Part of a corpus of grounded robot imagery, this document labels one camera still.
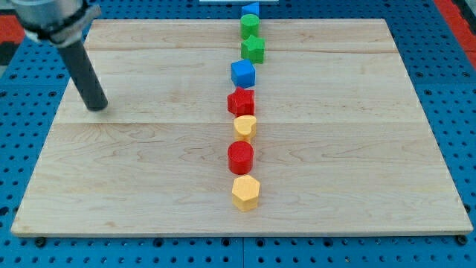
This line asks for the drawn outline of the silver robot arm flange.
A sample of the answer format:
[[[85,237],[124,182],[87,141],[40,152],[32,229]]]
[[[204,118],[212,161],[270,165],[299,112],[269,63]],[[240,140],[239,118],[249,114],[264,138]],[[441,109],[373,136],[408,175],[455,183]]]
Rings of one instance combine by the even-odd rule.
[[[34,42],[65,48],[82,39],[83,29],[101,15],[84,0],[11,0],[25,34]]]

